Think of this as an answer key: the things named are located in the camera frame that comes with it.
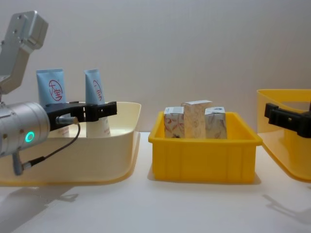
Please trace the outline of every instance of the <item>yellow bin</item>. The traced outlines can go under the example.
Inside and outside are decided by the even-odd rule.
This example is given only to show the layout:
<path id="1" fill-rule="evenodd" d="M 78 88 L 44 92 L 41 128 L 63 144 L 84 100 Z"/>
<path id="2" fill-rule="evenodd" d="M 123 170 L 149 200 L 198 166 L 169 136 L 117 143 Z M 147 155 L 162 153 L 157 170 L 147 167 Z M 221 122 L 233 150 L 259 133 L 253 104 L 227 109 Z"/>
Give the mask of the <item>yellow bin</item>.
<path id="1" fill-rule="evenodd" d="M 297 132 L 268 124 L 265 106 L 272 103 L 279 108 L 303 113 L 309 110 L 311 90 L 258 90 L 257 130 L 263 146 L 274 160 L 293 178 L 311 181 L 311 139 Z"/>
<path id="2" fill-rule="evenodd" d="M 226 113 L 228 139 L 165 138 L 160 112 L 149 135 L 153 174 L 164 181 L 251 183 L 262 139 L 236 113 Z"/>

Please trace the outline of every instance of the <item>white table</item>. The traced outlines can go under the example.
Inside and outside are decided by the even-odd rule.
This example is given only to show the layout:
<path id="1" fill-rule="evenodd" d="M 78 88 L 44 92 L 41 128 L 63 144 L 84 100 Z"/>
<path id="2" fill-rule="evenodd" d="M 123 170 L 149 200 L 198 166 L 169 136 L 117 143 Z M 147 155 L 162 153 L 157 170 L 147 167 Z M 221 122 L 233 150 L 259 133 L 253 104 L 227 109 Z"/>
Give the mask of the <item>white table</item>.
<path id="1" fill-rule="evenodd" d="M 120 183 L 0 188 L 0 233 L 311 233 L 311 184 L 288 177 L 262 147 L 255 184 L 159 182 L 149 179 L 148 135 Z"/>

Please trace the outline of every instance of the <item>plastic tray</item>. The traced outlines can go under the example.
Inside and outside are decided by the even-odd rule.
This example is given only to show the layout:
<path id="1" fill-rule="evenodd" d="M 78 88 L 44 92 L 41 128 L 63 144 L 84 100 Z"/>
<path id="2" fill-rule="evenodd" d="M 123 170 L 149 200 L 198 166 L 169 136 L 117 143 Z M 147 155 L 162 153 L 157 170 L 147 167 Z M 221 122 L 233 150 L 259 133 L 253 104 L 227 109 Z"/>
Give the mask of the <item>plastic tray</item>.
<path id="1" fill-rule="evenodd" d="M 155 179 L 186 182 L 251 183 L 261 138 L 236 113 L 226 113 L 228 139 L 165 138 L 160 112 L 149 135 Z"/>
<path id="2" fill-rule="evenodd" d="M 135 150 L 139 143 L 138 119 L 141 105 L 118 102 L 118 114 L 109 116 L 111 137 L 86 138 L 86 125 L 81 123 L 77 141 L 46 161 L 15 176 L 12 158 L 7 156 L 0 163 L 0 185 L 41 186 L 59 184 L 103 184 L 125 177 L 133 166 Z M 23 162 L 47 155 L 68 143 L 77 132 L 69 127 L 69 137 L 53 138 L 40 145 L 20 152 Z"/>
<path id="3" fill-rule="evenodd" d="M 257 130 L 263 139 L 263 146 L 274 160 L 293 178 L 311 181 L 311 139 L 296 132 L 268 124 L 264 117 L 266 103 L 273 103 L 282 109 L 302 113 L 308 109 L 297 109 L 310 104 L 311 90 L 258 90 Z"/>

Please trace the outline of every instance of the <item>black bracket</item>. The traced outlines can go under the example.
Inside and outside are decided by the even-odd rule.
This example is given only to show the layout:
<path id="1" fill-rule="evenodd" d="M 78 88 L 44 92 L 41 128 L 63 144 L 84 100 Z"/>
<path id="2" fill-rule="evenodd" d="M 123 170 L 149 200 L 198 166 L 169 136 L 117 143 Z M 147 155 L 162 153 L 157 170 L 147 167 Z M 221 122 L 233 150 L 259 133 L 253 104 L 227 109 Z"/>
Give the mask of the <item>black bracket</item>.
<path id="1" fill-rule="evenodd" d="M 295 113 L 267 103 L 264 116 L 269 118 L 269 124 L 295 131 L 301 137 L 311 138 L 311 111 Z"/>
<path id="2" fill-rule="evenodd" d="M 117 114 L 117 102 L 106 104 L 85 104 L 77 102 L 53 103 L 44 107 L 47 112 L 52 130 L 60 129 L 66 125 L 56 124 L 56 118 L 62 115 L 70 114 L 77 117 L 79 122 L 93 122 L 99 118 L 108 117 Z"/>

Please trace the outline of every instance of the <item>green led ring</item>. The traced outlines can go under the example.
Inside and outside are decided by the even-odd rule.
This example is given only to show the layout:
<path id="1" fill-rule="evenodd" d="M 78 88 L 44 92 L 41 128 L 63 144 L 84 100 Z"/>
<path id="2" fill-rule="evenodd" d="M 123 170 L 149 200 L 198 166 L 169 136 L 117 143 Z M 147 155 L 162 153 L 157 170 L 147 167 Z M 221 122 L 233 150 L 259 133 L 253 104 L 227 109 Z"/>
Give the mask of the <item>green led ring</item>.
<path id="1" fill-rule="evenodd" d="M 34 138 L 35 138 L 34 132 L 30 131 L 25 136 L 25 142 L 30 143 L 34 140 Z"/>

